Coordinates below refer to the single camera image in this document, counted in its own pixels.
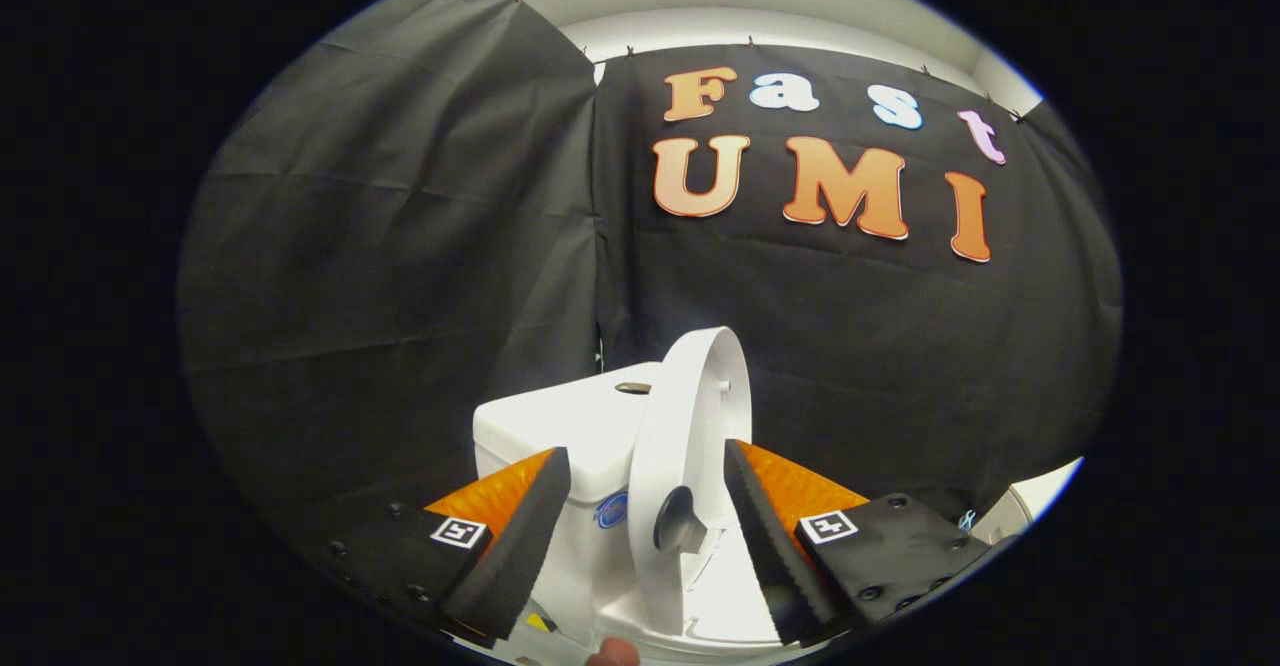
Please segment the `black curtain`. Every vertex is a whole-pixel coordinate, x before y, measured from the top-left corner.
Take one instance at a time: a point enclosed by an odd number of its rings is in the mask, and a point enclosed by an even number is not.
[[[479,403],[598,371],[594,88],[517,0],[381,0],[243,115],[178,304],[197,414],[278,528],[461,488]]]
[[[664,122],[664,79],[719,67],[737,78],[708,101],[714,111]],[[754,105],[754,79],[772,73],[809,79],[819,106]],[[913,95],[923,126],[878,119],[873,85]],[[1004,165],[978,150],[965,110],[995,129]],[[686,186],[703,192],[716,174],[708,141],[722,134],[750,138],[732,205],[707,218],[660,209],[654,142],[699,142]],[[902,156],[909,237],[787,220],[792,136],[828,141],[850,169],[869,147]],[[872,498],[915,493],[948,517],[1083,453],[1119,350],[1119,268],[1096,179],[1047,108],[1019,124],[924,73],[809,47],[673,47],[608,60],[591,151],[608,369],[728,325],[749,361],[756,443]],[[984,264],[951,250],[947,172],[987,188]]]
[[[667,76],[731,67],[705,118],[666,123]],[[765,73],[817,110],[748,100]],[[901,88],[924,124],[877,119]],[[956,111],[996,129],[997,166]],[[654,202],[654,142],[751,140],[733,204]],[[900,154],[910,236],[788,222],[791,136],[846,166]],[[983,201],[991,261],[957,257],[955,197]],[[868,497],[956,517],[1079,456],[1119,348],[1120,287],[1097,179],[1048,106],[1023,123],[883,61],[708,46],[593,67],[517,0],[383,0],[265,88],[211,165],[178,286],[191,392],[247,498],[293,539],[475,478],[474,409],[660,360],[728,325],[755,442]]]

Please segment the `finger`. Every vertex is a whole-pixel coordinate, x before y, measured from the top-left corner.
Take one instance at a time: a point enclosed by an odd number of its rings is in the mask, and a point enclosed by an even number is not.
[[[586,666],[623,666],[623,663],[612,656],[593,653],[588,657]]]
[[[618,666],[640,666],[640,652],[628,640],[609,637],[600,644],[600,654],[612,657]]]

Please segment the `orange letter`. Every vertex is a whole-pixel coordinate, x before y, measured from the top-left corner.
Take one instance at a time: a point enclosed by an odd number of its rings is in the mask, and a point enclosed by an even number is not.
[[[716,150],[716,183],[707,193],[690,193],[685,183],[689,154],[698,149],[692,138],[667,138],[653,145],[658,173],[653,177],[653,199],[664,211],[677,216],[719,214],[737,196],[737,174],[742,150],[751,145],[745,136],[717,136],[708,142]],[[732,165],[724,163],[732,159]]]
[[[868,149],[850,172],[831,143],[820,138],[794,136],[787,138],[787,149],[796,154],[796,197],[782,209],[783,216],[801,224],[827,220],[827,211],[818,204],[818,191],[822,191],[841,227],[849,225],[865,200],[858,228],[895,241],[906,238],[897,186],[897,174],[905,165],[901,156],[883,149]]]
[[[710,104],[704,104],[703,96],[719,101],[724,96],[724,82],[736,78],[737,73],[728,67],[668,76],[663,81],[671,85],[671,110],[662,118],[668,122],[681,122],[710,114],[714,109]]]
[[[947,172],[947,183],[956,192],[956,234],[951,238],[951,250],[956,256],[979,264],[991,261],[991,247],[982,225],[982,197],[987,195],[987,188],[978,179],[956,172]]]

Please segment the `toilet tank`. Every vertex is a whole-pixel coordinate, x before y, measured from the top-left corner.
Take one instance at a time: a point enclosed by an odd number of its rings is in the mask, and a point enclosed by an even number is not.
[[[652,384],[660,362],[484,403],[475,411],[476,471],[488,476],[548,448],[568,450],[571,487],[532,601],[581,644],[598,640],[595,615],[635,585],[626,489],[648,396],[617,389]]]

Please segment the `toilet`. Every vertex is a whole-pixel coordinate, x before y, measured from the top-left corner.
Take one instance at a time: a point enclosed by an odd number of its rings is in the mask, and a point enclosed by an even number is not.
[[[751,441],[751,391],[742,347],[723,327],[685,334],[659,362],[476,409],[480,478],[557,446],[570,459],[572,484],[530,605],[556,630],[517,629],[511,643],[525,656],[509,662],[585,661],[604,637],[631,640],[645,663],[799,656],[773,629],[724,487],[727,438]]]

